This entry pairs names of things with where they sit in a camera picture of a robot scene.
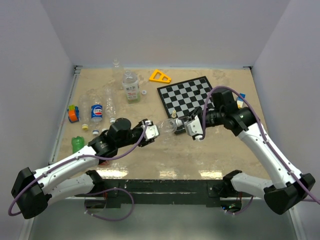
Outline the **blue white slim bottle cap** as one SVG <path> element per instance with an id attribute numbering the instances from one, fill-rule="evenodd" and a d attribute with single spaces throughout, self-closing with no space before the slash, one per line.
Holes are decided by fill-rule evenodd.
<path id="1" fill-rule="evenodd" d="M 181 127 L 181 126 L 183 126 L 184 125 L 184 120 L 183 119 L 179 119 L 179 118 L 176 118 L 175 119 L 175 123 L 176 123 L 176 125 L 178 126 L 178 127 Z"/>

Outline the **clear slim bottle white cap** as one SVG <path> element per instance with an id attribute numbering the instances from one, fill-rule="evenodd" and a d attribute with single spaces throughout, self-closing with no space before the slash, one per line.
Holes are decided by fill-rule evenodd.
<path id="1" fill-rule="evenodd" d="M 156 125 L 160 135 L 172 134 L 178 128 L 176 120 L 173 118 L 164 119 Z"/>

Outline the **grapefruit tea bottle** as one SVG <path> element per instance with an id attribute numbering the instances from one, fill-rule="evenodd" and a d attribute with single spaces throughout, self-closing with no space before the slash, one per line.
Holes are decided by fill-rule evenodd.
<path id="1" fill-rule="evenodd" d="M 125 70 L 122 78 L 122 86 L 129 104 L 140 101 L 139 78 L 131 70 Z"/>

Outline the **clear Pocari bottle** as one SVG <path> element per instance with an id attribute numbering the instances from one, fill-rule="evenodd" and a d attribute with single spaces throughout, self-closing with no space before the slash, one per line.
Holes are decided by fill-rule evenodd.
<path id="1" fill-rule="evenodd" d="M 115 80 L 115 83 L 121 87 L 122 86 L 122 80 L 123 80 L 123 74 L 124 74 L 124 67 L 121 65 L 120 61 L 117 58 L 113 59 L 112 62 L 112 75 Z"/>

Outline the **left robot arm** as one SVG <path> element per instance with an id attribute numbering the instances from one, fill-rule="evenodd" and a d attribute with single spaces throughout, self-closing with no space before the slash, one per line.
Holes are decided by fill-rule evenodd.
<path id="1" fill-rule="evenodd" d="M 34 171 L 28 167 L 20 170 L 11 190 L 13 202 L 8 215 L 31 219 L 62 199 L 82 194 L 99 196 L 104 190 L 100 175 L 84 171 L 123 158 L 131 150 L 118 155 L 120 148 L 144 147 L 159 135 L 158 127 L 151 120 L 143 119 L 132 127 L 128 119 L 119 118 L 76 153 Z"/>

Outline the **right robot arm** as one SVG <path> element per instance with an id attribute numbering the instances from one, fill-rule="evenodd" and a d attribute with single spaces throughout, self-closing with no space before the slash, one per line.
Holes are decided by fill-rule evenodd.
<path id="1" fill-rule="evenodd" d="M 278 215 L 307 197 L 318 203 L 319 200 L 310 192 L 315 178 L 310 173 L 303 174 L 284 156 L 265 131 L 251 105 L 247 102 L 246 107 L 239 108 L 235 96 L 239 97 L 240 94 L 232 88 L 217 86 L 207 94 L 205 100 L 212 101 L 213 108 L 199 106 L 176 120 L 196 141 L 205 139 L 209 127 L 223 126 L 230 130 L 253 152 L 270 177 L 267 180 L 234 170 L 223 177 L 220 196 L 226 198 L 246 193 L 263 199 Z"/>

